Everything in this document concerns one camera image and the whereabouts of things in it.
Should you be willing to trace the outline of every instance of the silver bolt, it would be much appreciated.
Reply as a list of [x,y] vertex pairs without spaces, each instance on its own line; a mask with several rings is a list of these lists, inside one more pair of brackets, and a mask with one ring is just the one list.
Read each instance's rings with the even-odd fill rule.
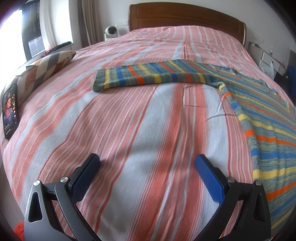
[[68,181],[68,177],[62,177],[60,181],[61,183],[65,183],[66,181]]
[[260,180],[256,180],[255,183],[256,183],[257,186],[261,186],[262,185],[262,182]]
[[227,178],[227,181],[230,182],[230,183],[234,183],[235,182],[235,179],[233,177],[228,177]]
[[39,180],[36,180],[36,181],[33,183],[34,186],[38,186],[39,184],[40,184],[40,181],[39,181]]

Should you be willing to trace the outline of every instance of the phone screen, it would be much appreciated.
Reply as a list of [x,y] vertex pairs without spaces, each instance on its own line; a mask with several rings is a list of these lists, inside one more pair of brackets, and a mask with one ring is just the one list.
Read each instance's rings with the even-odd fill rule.
[[19,124],[17,108],[17,85],[14,83],[5,92],[2,100],[2,119],[4,136],[9,139]]

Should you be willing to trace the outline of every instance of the wooden headboard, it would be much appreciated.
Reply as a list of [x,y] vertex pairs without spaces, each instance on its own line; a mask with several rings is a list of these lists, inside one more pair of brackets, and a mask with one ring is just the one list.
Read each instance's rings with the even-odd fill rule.
[[129,30],[139,28],[198,25],[221,30],[240,41],[246,39],[246,25],[227,14],[191,4],[150,2],[129,8]]

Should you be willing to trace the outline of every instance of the geometric pattern pillow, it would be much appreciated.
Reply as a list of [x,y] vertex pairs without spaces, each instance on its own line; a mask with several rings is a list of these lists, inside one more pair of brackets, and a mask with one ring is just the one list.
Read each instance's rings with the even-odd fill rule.
[[61,51],[37,60],[29,70],[16,76],[12,83],[17,83],[17,105],[20,107],[30,94],[44,81],[66,66],[75,56],[75,51]]

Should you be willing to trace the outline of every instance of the bed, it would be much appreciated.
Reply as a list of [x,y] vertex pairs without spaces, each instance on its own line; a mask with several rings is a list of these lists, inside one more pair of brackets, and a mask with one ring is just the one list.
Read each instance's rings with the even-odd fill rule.
[[[102,240],[193,240],[218,208],[194,170],[198,154],[226,176],[252,183],[249,147],[232,107],[219,90],[202,84],[96,93],[96,71],[187,59],[234,67],[291,101],[251,59],[242,46],[245,24],[231,16],[188,4],[145,3],[130,6],[129,26],[125,36],[77,51],[35,90],[9,141],[1,130],[7,178],[25,212],[35,180],[58,181],[97,153],[102,166],[78,208]],[[274,221],[273,235],[282,222]]]

